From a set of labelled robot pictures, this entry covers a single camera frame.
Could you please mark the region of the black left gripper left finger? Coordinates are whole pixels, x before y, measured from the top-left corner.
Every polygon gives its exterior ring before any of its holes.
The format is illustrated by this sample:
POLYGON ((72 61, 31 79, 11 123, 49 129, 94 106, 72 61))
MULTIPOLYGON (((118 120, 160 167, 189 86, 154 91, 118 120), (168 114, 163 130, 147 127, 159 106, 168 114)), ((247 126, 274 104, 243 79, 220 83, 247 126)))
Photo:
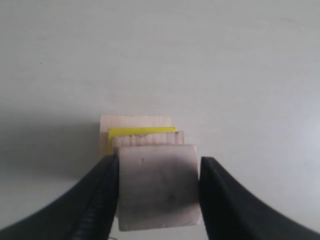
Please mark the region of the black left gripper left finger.
POLYGON ((104 156, 61 197, 2 229, 2 240, 107 240, 119 195, 119 159, 104 156))

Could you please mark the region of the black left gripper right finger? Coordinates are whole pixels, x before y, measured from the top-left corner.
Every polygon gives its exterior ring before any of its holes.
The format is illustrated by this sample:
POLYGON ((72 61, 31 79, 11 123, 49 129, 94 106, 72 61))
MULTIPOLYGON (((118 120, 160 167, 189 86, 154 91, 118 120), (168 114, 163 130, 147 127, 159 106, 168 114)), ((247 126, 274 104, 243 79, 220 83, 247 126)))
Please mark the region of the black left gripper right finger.
POLYGON ((318 240, 320 234, 274 210, 213 157, 200 163, 199 203, 210 240, 318 240))

